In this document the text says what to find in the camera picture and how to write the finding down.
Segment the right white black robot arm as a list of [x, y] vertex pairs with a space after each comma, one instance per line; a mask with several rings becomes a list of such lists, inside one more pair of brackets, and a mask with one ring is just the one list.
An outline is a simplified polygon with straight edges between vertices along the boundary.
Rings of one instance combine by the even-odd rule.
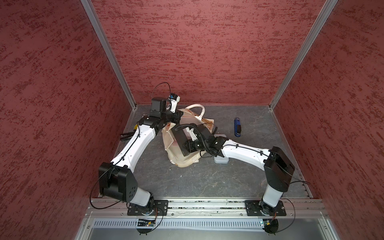
[[205, 151], [225, 160], [240, 160], [263, 170], [267, 187], [256, 209], [264, 216], [277, 213], [279, 201], [283, 193], [288, 191], [295, 172], [295, 166], [278, 147], [272, 147], [270, 150], [258, 149], [217, 136], [187, 140], [182, 144], [182, 149], [189, 153]]

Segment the printed canvas tote bag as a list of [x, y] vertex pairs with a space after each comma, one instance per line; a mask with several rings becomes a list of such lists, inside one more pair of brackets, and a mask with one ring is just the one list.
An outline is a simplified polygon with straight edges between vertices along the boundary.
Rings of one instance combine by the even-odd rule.
[[[183, 112], [180, 125], [195, 124], [207, 129], [211, 134], [215, 133], [214, 120], [204, 118], [205, 107], [203, 105], [190, 105], [180, 111]], [[162, 129], [162, 138], [170, 162], [179, 168], [185, 168], [197, 163], [201, 154], [206, 151], [191, 128], [187, 127], [177, 131], [178, 126], [178, 124], [168, 123]]]

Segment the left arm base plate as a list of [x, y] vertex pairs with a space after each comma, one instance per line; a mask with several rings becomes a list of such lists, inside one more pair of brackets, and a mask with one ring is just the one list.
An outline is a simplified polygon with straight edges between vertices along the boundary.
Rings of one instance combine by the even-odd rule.
[[150, 200], [145, 207], [129, 204], [127, 215], [137, 217], [163, 217], [167, 215], [168, 206], [168, 200]]

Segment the black pencil case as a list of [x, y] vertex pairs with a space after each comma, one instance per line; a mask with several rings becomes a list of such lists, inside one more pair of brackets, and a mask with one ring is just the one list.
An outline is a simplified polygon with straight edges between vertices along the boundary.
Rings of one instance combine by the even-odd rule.
[[217, 156], [218, 150], [214, 146], [217, 129], [210, 123], [191, 123], [177, 124], [172, 128], [171, 132], [184, 157], [197, 152], [206, 152], [212, 156]]

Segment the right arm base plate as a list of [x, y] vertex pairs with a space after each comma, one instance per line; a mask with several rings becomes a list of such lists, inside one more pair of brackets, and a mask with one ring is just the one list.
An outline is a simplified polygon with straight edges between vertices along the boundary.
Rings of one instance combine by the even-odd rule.
[[249, 217], [285, 217], [287, 215], [282, 201], [278, 201], [276, 207], [271, 207], [261, 200], [247, 200], [244, 203]]

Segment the white pencil case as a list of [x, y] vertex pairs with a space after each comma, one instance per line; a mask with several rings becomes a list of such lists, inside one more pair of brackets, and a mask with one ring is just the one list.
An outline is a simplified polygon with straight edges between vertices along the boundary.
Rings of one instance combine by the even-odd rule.
[[216, 164], [227, 164], [229, 160], [230, 159], [227, 157], [220, 157], [220, 156], [214, 157], [214, 162]]

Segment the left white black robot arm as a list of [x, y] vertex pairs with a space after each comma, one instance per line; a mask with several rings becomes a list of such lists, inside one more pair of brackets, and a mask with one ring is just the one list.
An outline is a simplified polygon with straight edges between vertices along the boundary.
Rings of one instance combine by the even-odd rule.
[[152, 98], [150, 113], [137, 122], [137, 129], [122, 151], [109, 163], [99, 167], [100, 195], [135, 205], [143, 210], [155, 208], [153, 194], [138, 187], [135, 167], [149, 143], [167, 124], [178, 124], [183, 112], [177, 110], [180, 97]]

